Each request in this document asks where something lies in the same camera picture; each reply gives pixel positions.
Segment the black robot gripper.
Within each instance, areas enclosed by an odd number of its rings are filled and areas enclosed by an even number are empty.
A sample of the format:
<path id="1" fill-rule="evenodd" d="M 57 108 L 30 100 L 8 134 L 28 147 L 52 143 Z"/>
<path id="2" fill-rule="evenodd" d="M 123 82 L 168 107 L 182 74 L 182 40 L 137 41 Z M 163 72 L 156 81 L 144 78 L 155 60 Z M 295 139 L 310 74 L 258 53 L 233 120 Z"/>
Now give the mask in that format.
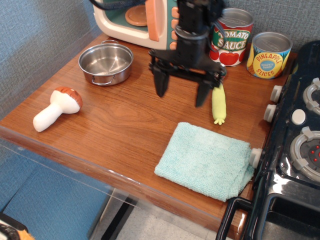
<path id="1" fill-rule="evenodd" d="M 178 75 L 184 79 L 198 78 L 195 106 L 201 107 L 210 90 L 222 82 L 225 69 L 221 64 L 213 62 L 206 49 L 208 46 L 209 28 L 203 27 L 199 32 L 188 32 L 177 26 L 176 49 L 152 49 L 150 69 L 154 75 L 154 85 L 159 97 L 167 91 L 170 75 Z"/>

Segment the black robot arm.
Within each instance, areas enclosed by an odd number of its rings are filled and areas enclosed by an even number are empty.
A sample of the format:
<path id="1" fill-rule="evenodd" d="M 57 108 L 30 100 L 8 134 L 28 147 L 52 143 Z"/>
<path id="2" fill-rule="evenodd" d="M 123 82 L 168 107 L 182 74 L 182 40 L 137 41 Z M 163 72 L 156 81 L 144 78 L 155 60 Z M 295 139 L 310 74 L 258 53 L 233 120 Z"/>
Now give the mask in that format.
<path id="1" fill-rule="evenodd" d="M 225 4 L 222 0 L 179 0 L 177 6 L 176 48 L 152 49 L 149 68 L 159 97 L 165 95 L 170 76 L 198 83 L 195 105 L 200 107 L 226 74 L 226 68 L 211 60 L 208 53 L 212 49 L 211 27 L 217 24 Z"/>

